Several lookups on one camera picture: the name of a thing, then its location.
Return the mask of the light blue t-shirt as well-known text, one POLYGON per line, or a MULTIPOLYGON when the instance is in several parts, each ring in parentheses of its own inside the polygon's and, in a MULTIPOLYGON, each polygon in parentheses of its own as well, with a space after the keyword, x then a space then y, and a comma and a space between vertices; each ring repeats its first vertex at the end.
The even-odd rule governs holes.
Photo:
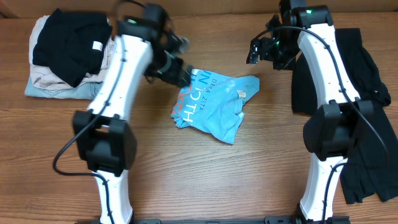
POLYGON ((229 77, 194 69, 191 84, 180 90, 171 117, 178 128, 194 127, 233 144, 244 119, 243 106, 258 91, 260 79, 229 77))

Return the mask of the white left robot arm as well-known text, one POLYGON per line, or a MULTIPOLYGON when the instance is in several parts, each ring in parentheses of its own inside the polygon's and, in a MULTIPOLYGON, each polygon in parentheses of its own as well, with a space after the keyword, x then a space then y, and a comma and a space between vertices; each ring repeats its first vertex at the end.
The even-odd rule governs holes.
POLYGON ((188 39, 167 27, 166 10, 147 3, 141 17, 118 21, 115 52, 103 85, 72 126, 81 160, 98 184, 99 223, 133 223, 128 173, 137 151, 129 120, 141 79, 156 78, 179 88, 189 86, 193 67, 179 58, 188 39))

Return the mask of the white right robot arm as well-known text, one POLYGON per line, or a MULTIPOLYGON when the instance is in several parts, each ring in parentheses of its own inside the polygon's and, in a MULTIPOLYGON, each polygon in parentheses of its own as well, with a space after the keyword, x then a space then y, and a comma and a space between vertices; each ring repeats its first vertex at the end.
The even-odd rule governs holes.
POLYGON ((364 101, 351 84, 340 57, 335 27, 325 5, 281 1, 280 13, 250 43, 246 62, 271 61, 276 70, 295 69, 302 53, 317 96, 317 109, 303 127, 305 147, 311 154, 305 193, 292 216, 268 216, 265 223, 349 223, 333 214, 333 197, 341 171, 366 137, 373 104, 364 101))

